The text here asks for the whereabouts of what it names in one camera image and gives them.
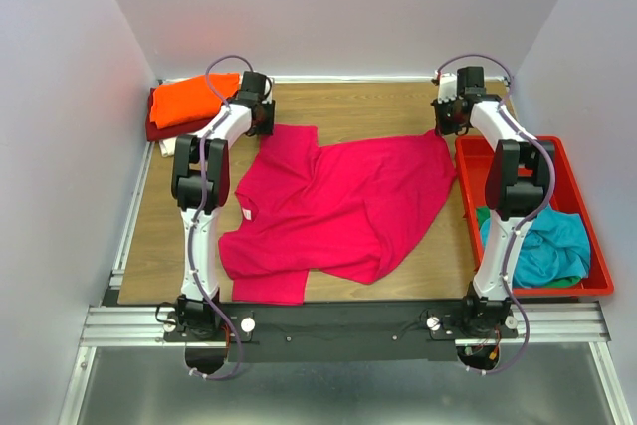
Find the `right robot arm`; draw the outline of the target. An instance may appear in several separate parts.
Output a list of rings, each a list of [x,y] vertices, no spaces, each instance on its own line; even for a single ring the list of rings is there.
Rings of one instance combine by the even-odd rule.
[[[470,128],[493,151],[485,183],[490,226],[483,258],[452,320],[467,336],[486,337],[506,324],[514,302],[513,278],[532,221],[549,203],[555,187],[554,149],[528,133],[509,113],[506,101],[487,92],[484,69],[438,71],[432,101],[436,132]]]

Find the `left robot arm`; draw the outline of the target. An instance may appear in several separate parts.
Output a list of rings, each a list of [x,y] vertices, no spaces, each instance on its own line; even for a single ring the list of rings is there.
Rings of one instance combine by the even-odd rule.
[[[235,94],[201,130],[176,139],[171,194],[180,211],[184,276],[175,304],[183,333],[208,337],[226,323],[217,312],[217,224],[230,191],[230,149],[243,135],[273,132],[273,81],[246,71]]]

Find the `pink t shirt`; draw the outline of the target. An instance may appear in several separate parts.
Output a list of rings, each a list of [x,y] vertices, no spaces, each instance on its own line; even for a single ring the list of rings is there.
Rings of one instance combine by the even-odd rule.
[[[218,243],[232,299],[300,305],[312,270],[369,285],[394,271],[446,203],[456,173],[434,131],[320,146],[314,126],[262,140]]]

